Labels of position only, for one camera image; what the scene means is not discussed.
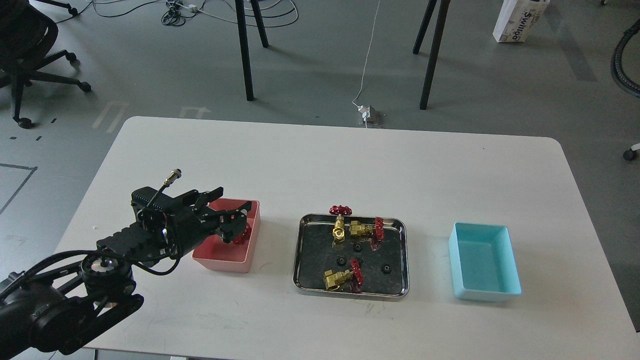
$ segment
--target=light blue plastic bin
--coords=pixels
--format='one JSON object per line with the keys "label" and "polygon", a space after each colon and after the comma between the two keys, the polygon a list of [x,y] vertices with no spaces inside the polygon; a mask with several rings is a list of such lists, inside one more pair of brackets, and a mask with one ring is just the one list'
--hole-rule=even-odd
{"label": "light blue plastic bin", "polygon": [[456,297],[505,301],[522,294],[506,226],[456,222],[449,255]]}

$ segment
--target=robotic arm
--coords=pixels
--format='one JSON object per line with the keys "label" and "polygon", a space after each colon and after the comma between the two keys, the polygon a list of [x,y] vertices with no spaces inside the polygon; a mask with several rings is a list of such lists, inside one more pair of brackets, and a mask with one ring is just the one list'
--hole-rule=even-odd
{"label": "robotic arm", "polygon": [[[173,170],[159,190],[140,188],[131,194],[136,221],[112,236],[97,241],[97,250],[72,250],[54,254],[22,273],[12,272],[0,282],[0,360],[8,360],[29,347],[69,355],[137,311],[144,301],[134,294],[132,266],[154,275],[167,275],[180,258],[208,236],[225,243],[246,229],[248,201],[235,210],[216,211],[207,206],[222,196],[191,190],[176,198],[162,193],[181,176]],[[73,256],[77,261],[39,274]],[[173,266],[151,269],[164,258]],[[71,277],[55,288],[53,282]],[[67,297],[84,284],[86,296]]]}

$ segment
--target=chair wheel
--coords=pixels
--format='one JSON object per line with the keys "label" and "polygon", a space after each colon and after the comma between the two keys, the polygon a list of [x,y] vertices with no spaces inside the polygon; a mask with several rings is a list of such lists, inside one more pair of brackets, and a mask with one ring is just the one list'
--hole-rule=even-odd
{"label": "chair wheel", "polygon": [[80,87],[80,90],[84,91],[84,92],[89,92],[91,91],[91,85],[89,85],[89,83],[83,81],[82,83],[80,83],[78,85]]}
{"label": "chair wheel", "polygon": [[625,160],[631,161],[631,160],[633,160],[633,159],[638,157],[638,153],[636,151],[633,151],[633,150],[629,149],[629,150],[625,151],[624,154],[622,154],[622,157]]}
{"label": "chair wheel", "polygon": [[23,129],[31,129],[33,127],[33,124],[31,123],[31,119],[21,117],[20,120],[18,120],[18,126]]}
{"label": "chair wheel", "polygon": [[76,54],[74,54],[74,53],[68,53],[68,54],[66,54],[66,55],[65,55],[65,58],[66,58],[70,63],[72,63],[72,62],[74,62],[74,61],[78,60],[78,57],[77,57],[77,56],[76,56]]}

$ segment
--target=stainless steel tray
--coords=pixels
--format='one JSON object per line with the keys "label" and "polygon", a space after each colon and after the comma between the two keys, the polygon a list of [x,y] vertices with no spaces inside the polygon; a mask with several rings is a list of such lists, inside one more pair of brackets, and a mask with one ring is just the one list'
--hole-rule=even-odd
{"label": "stainless steel tray", "polygon": [[[383,218],[385,239],[380,249],[373,251],[367,242],[359,242],[349,237],[349,223],[357,220],[363,224],[374,224],[373,217],[345,216],[346,240],[341,249],[333,244],[333,226],[335,215],[308,214],[300,219],[296,260],[293,271],[293,283],[302,293],[348,298],[372,298],[397,300],[409,291],[409,270],[406,261],[406,230],[404,224],[394,218]],[[362,249],[356,252],[353,244],[360,243]],[[337,259],[347,259],[346,266],[338,265]],[[327,270],[344,271],[349,268],[348,261],[362,259],[364,283],[360,293],[351,292],[349,286],[328,291],[324,286],[324,272]],[[382,267],[391,267],[384,274]]]}

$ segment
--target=power outlet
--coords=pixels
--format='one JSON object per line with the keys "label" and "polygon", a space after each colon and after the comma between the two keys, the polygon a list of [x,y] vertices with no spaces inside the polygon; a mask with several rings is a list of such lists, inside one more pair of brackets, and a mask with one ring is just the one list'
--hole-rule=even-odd
{"label": "power outlet", "polygon": [[369,126],[377,125],[380,123],[380,113],[373,106],[360,105],[358,106],[358,112],[360,113],[360,125]]}

